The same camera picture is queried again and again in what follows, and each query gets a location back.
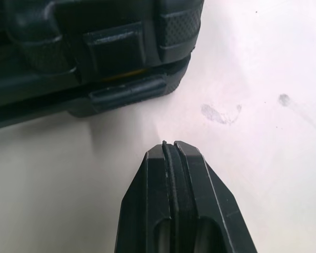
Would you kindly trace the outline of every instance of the smudge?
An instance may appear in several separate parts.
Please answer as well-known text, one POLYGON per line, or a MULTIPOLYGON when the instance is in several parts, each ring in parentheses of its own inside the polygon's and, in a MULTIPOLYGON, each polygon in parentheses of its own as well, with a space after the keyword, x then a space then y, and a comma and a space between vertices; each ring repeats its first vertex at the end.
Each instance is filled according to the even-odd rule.
POLYGON ((222 115, 208 104, 201 106, 201 113, 210 121, 216 121, 220 124, 226 124, 226 121, 222 118, 222 115))
POLYGON ((242 110, 242 106, 238 104, 236 106, 236 109, 238 111, 238 114, 233 120, 230 117, 227 117, 224 113, 218 112, 216 109, 212 108, 208 104, 203 104, 201 106, 201 113, 210 121, 216 121, 220 124, 231 125, 235 123, 235 121, 238 119, 240 112, 242 110))
POLYGON ((290 105, 290 97, 287 94, 281 94, 279 96, 279 103, 282 106, 289 106, 290 105))
POLYGON ((316 129, 316 124, 313 122, 313 120, 297 103, 292 101, 292 99, 287 94, 281 94, 278 98, 278 101, 280 105, 291 109, 294 113, 303 118, 316 129))

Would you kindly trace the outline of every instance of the textured surface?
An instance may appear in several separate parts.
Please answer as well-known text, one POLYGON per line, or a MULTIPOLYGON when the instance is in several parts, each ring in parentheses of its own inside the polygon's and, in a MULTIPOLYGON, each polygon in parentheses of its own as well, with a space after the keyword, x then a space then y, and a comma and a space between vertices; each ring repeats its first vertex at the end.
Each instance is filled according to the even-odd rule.
POLYGON ((316 0, 205 1, 172 94, 0 129, 0 253, 114 252, 122 198, 163 140, 199 148, 259 253, 316 252, 316 0))
POLYGON ((72 68, 64 55, 63 41, 21 48, 30 65, 42 73, 61 73, 72 68))
POLYGON ((196 9, 161 16, 163 46, 177 45, 194 37, 200 28, 202 5, 196 9))

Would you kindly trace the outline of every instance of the white surface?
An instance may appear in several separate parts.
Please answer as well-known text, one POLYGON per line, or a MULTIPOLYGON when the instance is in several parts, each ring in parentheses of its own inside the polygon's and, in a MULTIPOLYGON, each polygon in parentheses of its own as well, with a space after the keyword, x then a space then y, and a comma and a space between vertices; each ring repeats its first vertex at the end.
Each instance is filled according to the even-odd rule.
POLYGON ((0 252, 113 252, 123 195, 162 140, 200 149, 260 253, 316 252, 316 0, 206 0, 173 94, 0 129, 0 252))

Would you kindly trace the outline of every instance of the black plastic device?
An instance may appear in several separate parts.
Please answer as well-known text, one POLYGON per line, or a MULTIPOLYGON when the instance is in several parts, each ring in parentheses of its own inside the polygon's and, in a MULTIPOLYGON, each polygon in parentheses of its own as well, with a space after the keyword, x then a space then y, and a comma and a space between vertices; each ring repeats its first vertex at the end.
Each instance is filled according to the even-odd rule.
POLYGON ((203 0, 0 0, 0 127, 174 91, 203 0))
POLYGON ((256 253, 232 193, 187 143, 149 150, 121 206, 115 253, 256 253))

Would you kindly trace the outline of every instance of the dark stain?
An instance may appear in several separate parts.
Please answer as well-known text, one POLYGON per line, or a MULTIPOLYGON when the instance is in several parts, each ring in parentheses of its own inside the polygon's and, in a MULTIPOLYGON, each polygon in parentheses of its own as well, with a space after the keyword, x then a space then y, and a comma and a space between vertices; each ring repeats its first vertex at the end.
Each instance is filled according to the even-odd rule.
POLYGON ((226 121, 222 118, 221 114, 208 104, 203 104, 201 106, 201 113, 210 121, 216 121, 220 124, 226 124, 226 121))
POLYGON ((282 106, 289 106, 290 105, 290 97, 287 94, 281 94, 279 96, 279 103, 282 106))
POLYGON ((280 105, 289 108, 316 129, 316 124, 314 123, 314 121, 309 117, 309 115, 307 115, 304 109, 302 109, 301 106, 295 103, 287 94, 281 94, 278 98, 278 101, 280 105))
POLYGON ((238 111, 238 114, 233 120, 229 116, 221 114, 220 112, 218 112, 216 109, 212 108, 208 104, 203 104, 201 106, 201 113, 210 121, 216 121, 217 123, 220 123, 220 124, 231 125, 235 123, 235 121, 238 119, 240 112, 242 110, 242 106, 238 104, 236 106, 236 109, 238 111))

